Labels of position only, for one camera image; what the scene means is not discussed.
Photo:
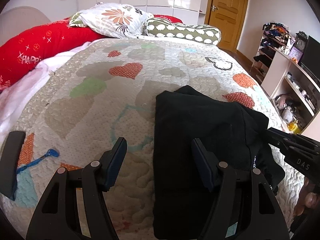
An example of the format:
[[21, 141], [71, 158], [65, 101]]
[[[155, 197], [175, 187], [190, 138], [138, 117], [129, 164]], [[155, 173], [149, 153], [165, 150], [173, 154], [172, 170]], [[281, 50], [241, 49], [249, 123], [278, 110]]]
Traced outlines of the person right hand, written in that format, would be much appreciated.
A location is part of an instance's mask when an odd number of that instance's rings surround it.
[[297, 204], [295, 205], [293, 216], [300, 216], [305, 209], [314, 210], [319, 203], [319, 195], [314, 193], [315, 184], [307, 177], [304, 177], [304, 185], [300, 190]]

